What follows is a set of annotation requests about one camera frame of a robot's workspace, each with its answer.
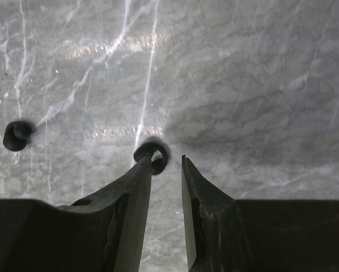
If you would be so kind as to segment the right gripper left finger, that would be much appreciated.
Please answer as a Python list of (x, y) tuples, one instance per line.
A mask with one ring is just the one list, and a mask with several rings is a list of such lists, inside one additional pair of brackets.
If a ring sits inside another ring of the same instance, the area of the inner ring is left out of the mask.
[(72, 205), (0, 199), (0, 271), (138, 271), (151, 157)]

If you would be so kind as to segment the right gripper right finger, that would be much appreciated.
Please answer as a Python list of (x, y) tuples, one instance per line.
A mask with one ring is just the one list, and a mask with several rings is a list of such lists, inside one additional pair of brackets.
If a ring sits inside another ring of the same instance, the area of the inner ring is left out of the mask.
[(181, 159), (189, 271), (339, 271), (339, 200), (233, 199)]

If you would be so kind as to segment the black earbud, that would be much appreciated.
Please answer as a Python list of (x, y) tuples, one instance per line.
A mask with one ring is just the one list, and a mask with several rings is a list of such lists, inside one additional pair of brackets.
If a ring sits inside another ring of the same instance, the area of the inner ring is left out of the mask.
[(34, 132), (35, 127), (31, 122), (27, 120), (13, 121), (6, 126), (2, 143), (9, 151), (21, 151), (31, 143)]
[(147, 138), (134, 152), (133, 159), (139, 162), (145, 156), (151, 156), (151, 174), (161, 174), (170, 161), (171, 153), (168, 145), (159, 137)]

